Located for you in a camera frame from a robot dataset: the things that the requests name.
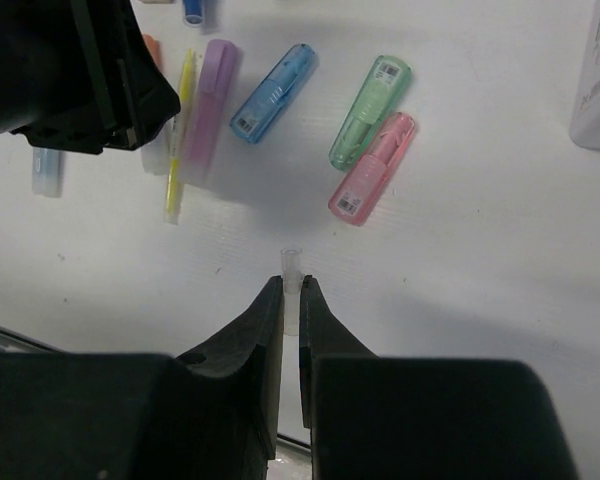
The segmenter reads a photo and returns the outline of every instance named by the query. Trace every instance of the green highlighter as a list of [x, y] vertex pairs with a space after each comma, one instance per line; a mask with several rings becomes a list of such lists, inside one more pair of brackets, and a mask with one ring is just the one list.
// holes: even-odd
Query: green highlighter
[[382, 122], [411, 83], [411, 67], [397, 57], [379, 56], [336, 138], [329, 160], [338, 170], [350, 170]]

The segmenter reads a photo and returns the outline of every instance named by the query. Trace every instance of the barcode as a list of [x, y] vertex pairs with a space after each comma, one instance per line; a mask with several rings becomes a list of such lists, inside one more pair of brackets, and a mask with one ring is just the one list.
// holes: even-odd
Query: barcode
[[599, 93], [600, 93], [600, 80], [591, 89], [591, 93], [589, 94], [589, 98], [594, 98]]
[[362, 201], [359, 198], [354, 198], [353, 200], [350, 200], [350, 194], [349, 194], [349, 192], [347, 192], [338, 201], [338, 208], [340, 208], [341, 210], [344, 210], [349, 215], [354, 215], [356, 213], [356, 211], [358, 210], [358, 208], [360, 207], [361, 203], [362, 203]]
[[241, 118], [240, 120], [238, 120], [238, 126], [242, 129], [244, 133], [251, 133], [253, 127], [256, 126], [256, 122], [253, 119], [245, 120], [244, 118]]
[[380, 67], [380, 71], [386, 73], [391, 77], [397, 77], [398, 73], [400, 73], [399, 68], [396, 68], [393, 65], [389, 65], [388, 63], [383, 63]]

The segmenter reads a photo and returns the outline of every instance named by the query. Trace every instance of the transparent tube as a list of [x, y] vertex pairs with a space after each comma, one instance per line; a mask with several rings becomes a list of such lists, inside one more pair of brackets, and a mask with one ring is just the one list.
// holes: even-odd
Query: transparent tube
[[300, 271], [302, 249], [285, 248], [280, 253], [284, 285], [284, 334], [297, 337], [300, 334], [300, 290], [304, 280]]

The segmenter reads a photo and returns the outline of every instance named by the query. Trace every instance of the purple marker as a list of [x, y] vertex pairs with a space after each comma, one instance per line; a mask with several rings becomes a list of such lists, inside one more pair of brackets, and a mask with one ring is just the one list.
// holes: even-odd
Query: purple marker
[[182, 145], [178, 169], [181, 182], [204, 183], [237, 61], [238, 49], [233, 43], [226, 40], [209, 42], [198, 82], [194, 119]]

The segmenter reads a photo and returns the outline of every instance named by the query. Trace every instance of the blue highlighter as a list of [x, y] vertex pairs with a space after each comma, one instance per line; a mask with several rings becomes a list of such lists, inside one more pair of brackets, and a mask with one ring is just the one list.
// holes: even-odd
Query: blue highlighter
[[287, 109], [318, 63], [309, 45], [296, 45], [280, 60], [231, 119], [231, 129], [256, 144]]
[[189, 27], [201, 27], [204, 23], [204, 0], [183, 0], [184, 23]]

